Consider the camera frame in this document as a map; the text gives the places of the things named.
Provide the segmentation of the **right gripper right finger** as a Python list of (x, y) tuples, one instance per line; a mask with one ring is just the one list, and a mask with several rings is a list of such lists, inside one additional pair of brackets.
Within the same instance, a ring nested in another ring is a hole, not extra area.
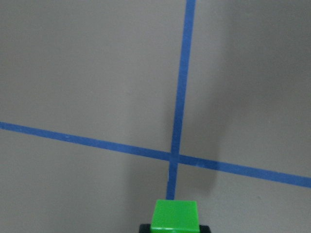
[(207, 225), (199, 225), (200, 233), (211, 233), (211, 229)]

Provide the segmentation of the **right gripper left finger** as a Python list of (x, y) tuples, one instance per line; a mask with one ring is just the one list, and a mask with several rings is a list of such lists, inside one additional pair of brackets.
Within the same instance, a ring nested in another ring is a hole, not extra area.
[(151, 224), (140, 224), (138, 233), (150, 233)]

